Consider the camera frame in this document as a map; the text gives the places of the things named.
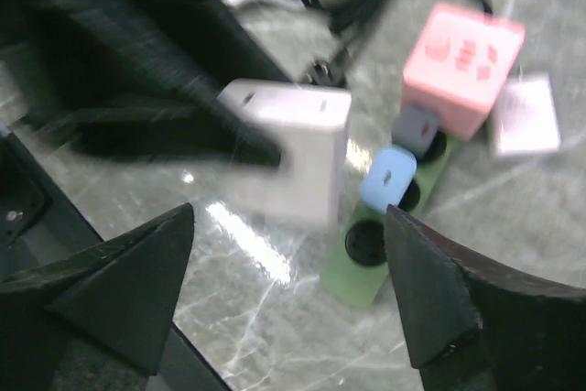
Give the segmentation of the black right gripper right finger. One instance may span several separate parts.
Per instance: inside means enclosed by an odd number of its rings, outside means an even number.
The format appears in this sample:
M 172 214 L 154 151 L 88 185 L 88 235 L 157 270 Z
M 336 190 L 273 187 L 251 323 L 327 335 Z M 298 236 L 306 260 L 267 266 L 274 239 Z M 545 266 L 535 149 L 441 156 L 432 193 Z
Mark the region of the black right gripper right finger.
M 425 389 L 584 389 L 583 288 L 499 263 L 393 206 L 385 251 Z

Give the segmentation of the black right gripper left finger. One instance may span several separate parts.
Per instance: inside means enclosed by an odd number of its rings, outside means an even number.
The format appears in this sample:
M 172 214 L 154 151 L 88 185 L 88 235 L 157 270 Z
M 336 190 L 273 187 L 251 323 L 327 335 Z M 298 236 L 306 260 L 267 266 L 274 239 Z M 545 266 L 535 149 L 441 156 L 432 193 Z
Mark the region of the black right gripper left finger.
M 67 259 L 1 282 L 1 387 L 45 390 L 71 339 L 156 375 L 194 235 L 184 203 Z

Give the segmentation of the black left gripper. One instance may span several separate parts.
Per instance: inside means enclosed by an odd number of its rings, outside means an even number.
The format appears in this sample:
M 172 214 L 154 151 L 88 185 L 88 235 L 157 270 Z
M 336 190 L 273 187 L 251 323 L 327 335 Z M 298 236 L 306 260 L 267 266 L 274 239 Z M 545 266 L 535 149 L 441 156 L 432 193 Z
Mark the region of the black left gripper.
M 37 60 L 32 119 L 51 141 L 117 162 L 276 168 L 278 142 L 219 103 L 236 79 L 288 81 L 221 0 L 19 0 L 49 30 L 78 28 L 110 56 Z

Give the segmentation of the large white charger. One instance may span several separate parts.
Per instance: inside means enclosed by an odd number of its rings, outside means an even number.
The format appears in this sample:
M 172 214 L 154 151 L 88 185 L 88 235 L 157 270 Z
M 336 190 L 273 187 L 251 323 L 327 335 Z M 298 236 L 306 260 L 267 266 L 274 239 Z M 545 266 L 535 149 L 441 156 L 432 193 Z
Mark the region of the large white charger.
M 224 197 L 247 212 L 284 221 L 338 222 L 352 95 L 346 89 L 239 79 L 220 102 L 265 129 L 282 147 L 276 169 L 239 166 L 226 173 Z

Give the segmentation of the green power strip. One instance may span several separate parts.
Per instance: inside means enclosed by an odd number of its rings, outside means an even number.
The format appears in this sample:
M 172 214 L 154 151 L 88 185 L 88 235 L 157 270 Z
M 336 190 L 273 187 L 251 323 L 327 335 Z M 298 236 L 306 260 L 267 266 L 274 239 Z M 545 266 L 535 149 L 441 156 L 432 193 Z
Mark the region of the green power strip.
M 418 163 L 415 177 L 397 207 L 418 217 L 451 155 L 460 142 L 438 132 Z M 370 306 L 389 274 L 385 254 L 385 213 L 376 212 L 359 196 L 352 215 L 320 273 L 320 283 L 332 295 L 356 308 Z

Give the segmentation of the blue charger plug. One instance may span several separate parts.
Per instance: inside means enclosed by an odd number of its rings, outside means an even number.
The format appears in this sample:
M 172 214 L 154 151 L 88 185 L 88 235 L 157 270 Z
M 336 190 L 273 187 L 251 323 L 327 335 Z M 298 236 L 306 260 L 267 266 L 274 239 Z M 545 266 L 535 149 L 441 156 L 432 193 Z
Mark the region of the blue charger plug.
M 415 177 L 417 166 L 415 156 L 404 148 L 381 148 L 359 186 L 361 201 L 380 213 L 385 213 L 388 205 L 397 206 Z

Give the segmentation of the grey charger plug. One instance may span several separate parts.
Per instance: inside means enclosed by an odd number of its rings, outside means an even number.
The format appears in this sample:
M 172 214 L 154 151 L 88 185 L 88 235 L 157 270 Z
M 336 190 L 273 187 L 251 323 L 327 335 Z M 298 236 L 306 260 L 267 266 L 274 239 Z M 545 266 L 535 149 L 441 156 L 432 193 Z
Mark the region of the grey charger plug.
M 392 143 L 422 158 L 428 152 L 440 127 L 440 117 L 434 112 L 407 104 L 392 123 Z

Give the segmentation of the small white charger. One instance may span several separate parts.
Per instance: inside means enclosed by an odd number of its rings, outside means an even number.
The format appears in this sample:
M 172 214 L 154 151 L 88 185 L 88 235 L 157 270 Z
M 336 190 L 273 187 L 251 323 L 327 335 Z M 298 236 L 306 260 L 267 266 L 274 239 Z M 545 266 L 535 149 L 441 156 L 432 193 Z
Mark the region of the small white charger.
M 513 78 L 501 90 L 488 119 L 488 140 L 498 158 L 546 155 L 561 147 L 550 77 Z

